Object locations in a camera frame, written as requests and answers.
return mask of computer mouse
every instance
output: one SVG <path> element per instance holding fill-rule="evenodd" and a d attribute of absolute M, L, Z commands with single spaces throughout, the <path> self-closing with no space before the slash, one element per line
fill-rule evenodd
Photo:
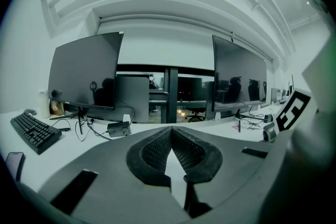
<path fill-rule="evenodd" d="M 26 109 L 24 113 L 30 113 L 31 115 L 35 116 L 37 113 L 34 109 Z"/>

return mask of desk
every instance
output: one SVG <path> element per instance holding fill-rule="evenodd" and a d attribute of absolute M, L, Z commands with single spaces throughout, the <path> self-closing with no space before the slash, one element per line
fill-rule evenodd
<path fill-rule="evenodd" d="M 274 113 L 276 113 L 280 107 L 281 106 L 272 106 Z M 43 183 L 57 170 L 73 161 L 90 148 L 107 141 L 104 138 L 95 136 L 93 132 L 90 131 L 87 138 L 83 142 L 80 142 L 74 131 L 77 120 L 71 119 L 68 120 L 71 125 L 71 131 L 63 132 L 60 139 L 54 145 L 41 155 L 37 155 L 16 133 L 10 123 L 11 118 L 21 113 L 23 113 L 23 111 L 0 114 L 0 153 L 4 160 L 9 152 L 23 152 L 25 154 L 26 159 L 22 169 L 21 182 L 29 186 L 34 191 L 39 191 Z M 253 111 L 253 114 L 256 113 L 270 114 L 270 106 L 262 108 L 257 112 Z M 42 119 L 39 112 L 35 117 L 49 125 L 53 125 L 55 123 L 55 121 L 50 121 L 49 119 Z M 108 123 L 109 122 L 107 121 L 95 120 L 93 128 L 97 132 L 102 133 L 107 130 Z M 136 135 L 136 133 L 162 126 L 177 125 L 189 127 L 209 134 L 240 140 L 261 141 L 263 139 L 262 130 L 251 131 L 242 129 L 241 133 L 238 133 L 238 131 L 232 127 L 236 124 L 237 120 L 233 117 L 221 119 L 217 122 L 203 121 L 180 124 L 132 124 L 131 132 L 132 135 Z M 59 121 L 55 127 L 65 128 L 68 127 L 68 123 L 66 121 Z M 88 130 L 88 127 L 84 125 L 83 136 L 80 135 L 79 130 L 77 131 L 77 134 L 82 139 Z"/>

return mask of black keyboard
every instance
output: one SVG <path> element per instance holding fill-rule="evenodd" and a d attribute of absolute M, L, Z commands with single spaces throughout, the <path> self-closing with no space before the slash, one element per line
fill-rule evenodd
<path fill-rule="evenodd" d="M 12 118 L 10 122 L 21 138 L 38 155 L 54 144 L 62 135 L 59 129 L 37 120 L 28 113 Z"/>

